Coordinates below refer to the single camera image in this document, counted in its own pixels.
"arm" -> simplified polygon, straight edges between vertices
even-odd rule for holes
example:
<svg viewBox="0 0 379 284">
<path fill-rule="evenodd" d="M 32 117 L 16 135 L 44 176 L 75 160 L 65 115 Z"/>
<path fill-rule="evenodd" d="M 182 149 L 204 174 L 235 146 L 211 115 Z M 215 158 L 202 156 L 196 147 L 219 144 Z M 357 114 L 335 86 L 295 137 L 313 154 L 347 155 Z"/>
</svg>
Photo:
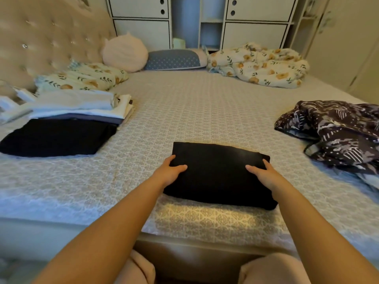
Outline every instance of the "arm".
<svg viewBox="0 0 379 284">
<path fill-rule="evenodd" d="M 33 284 L 113 283 L 163 189 L 187 169 L 169 167 L 174 158 L 68 243 Z"/>
<path fill-rule="evenodd" d="M 378 284 L 379 271 L 329 224 L 271 164 L 267 170 L 246 166 L 279 203 L 312 284 Z"/>
</svg>

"patterned bed sheet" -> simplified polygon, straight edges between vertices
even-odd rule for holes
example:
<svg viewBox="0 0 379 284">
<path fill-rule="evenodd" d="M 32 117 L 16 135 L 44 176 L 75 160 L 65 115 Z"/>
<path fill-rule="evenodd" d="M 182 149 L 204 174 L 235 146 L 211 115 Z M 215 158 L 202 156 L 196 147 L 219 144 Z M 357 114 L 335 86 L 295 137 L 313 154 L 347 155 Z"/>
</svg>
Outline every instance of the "patterned bed sheet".
<svg viewBox="0 0 379 284">
<path fill-rule="evenodd" d="M 205 70 L 144 71 L 114 90 L 136 107 L 94 156 L 0 154 L 0 217 L 90 224 L 148 178 L 174 141 L 230 145 L 273 166 L 366 257 L 379 258 L 379 192 L 303 154 L 306 142 L 274 130 L 299 100 L 361 101 L 308 76 L 298 89 L 264 87 Z M 24 120 L 0 127 L 0 139 Z M 295 250 L 277 207 L 210 205 L 162 195 L 144 232 L 211 243 Z"/>
</svg>

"headboard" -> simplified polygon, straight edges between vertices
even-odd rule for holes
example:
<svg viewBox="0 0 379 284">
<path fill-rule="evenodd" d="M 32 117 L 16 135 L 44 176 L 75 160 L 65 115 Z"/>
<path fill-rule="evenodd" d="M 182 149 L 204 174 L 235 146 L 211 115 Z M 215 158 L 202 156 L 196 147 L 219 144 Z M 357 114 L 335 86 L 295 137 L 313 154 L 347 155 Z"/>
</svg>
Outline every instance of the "headboard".
<svg viewBox="0 0 379 284">
<path fill-rule="evenodd" d="M 82 0 L 0 0 L 0 81 L 34 91 L 34 77 L 72 59 L 102 62 L 104 39 L 115 36 L 108 13 Z"/>
</svg>

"round pink pillow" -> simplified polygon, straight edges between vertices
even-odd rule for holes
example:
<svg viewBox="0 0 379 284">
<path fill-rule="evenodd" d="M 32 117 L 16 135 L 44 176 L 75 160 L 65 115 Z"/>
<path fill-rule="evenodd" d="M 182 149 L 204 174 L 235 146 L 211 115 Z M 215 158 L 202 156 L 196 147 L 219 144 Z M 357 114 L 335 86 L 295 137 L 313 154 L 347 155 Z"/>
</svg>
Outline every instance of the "round pink pillow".
<svg viewBox="0 0 379 284">
<path fill-rule="evenodd" d="M 103 62 L 107 66 L 133 73 L 143 69 L 148 56 L 143 42 L 130 33 L 105 40 Z"/>
</svg>

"forearm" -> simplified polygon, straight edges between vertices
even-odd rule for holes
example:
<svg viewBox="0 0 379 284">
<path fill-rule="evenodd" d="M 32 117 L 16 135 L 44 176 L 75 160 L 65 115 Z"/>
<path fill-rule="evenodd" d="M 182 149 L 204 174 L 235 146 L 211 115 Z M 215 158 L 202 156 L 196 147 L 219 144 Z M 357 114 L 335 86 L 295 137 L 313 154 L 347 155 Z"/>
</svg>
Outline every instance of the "forearm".
<svg viewBox="0 0 379 284">
<path fill-rule="evenodd" d="M 293 186 L 274 191 L 312 284 L 373 284 L 379 272 Z"/>
<path fill-rule="evenodd" d="M 144 181 L 67 244 L 33 283 L 113 283 L 162 190 L 160 181 Z"/>
</svg>

